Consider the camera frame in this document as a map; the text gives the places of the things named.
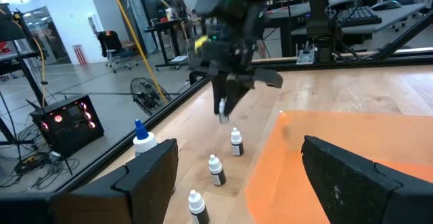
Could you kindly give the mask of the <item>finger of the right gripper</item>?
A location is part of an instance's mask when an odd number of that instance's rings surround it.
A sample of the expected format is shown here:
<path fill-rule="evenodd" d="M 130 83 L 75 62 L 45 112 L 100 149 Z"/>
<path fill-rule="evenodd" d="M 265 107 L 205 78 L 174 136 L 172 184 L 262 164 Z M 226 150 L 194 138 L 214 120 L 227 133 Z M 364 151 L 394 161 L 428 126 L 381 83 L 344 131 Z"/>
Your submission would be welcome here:
<path fill-rule="evenodd" d="M 243 82 L 227 81 L 225 85 L 225 107 L 223 114 L 229 116 L 238 102 L 249 92 L 250 88 Z"/>
<path fill-rule="evenodd" d="M 221 99 L 226 98 L 226 79 L 212 78 L 212 92 L 214 100 L 214 114 L 219 114 L 219 104 Z"/>

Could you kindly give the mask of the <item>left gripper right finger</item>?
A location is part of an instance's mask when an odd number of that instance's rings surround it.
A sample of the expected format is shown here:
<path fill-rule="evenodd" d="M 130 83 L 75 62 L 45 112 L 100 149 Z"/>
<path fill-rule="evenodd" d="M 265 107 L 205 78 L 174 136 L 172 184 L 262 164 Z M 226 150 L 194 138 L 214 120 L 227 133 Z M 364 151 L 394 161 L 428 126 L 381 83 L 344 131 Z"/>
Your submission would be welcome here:
<path fill-rule="evenodd" d="M 305 136 L 302 163 L 330 223 L 431 223 L 432 184 Z"/>

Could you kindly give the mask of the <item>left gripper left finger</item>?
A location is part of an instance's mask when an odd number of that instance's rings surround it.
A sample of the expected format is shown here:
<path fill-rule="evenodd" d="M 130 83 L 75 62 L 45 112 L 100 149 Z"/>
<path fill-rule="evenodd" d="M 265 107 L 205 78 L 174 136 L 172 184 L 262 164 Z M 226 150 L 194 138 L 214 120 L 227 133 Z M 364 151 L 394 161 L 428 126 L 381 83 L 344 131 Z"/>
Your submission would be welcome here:
<path fill-rule="evenodd" d="M 73 192 L 3 194 L 1 224 L 162 223 L 178 161 L 167 139 Z"/>

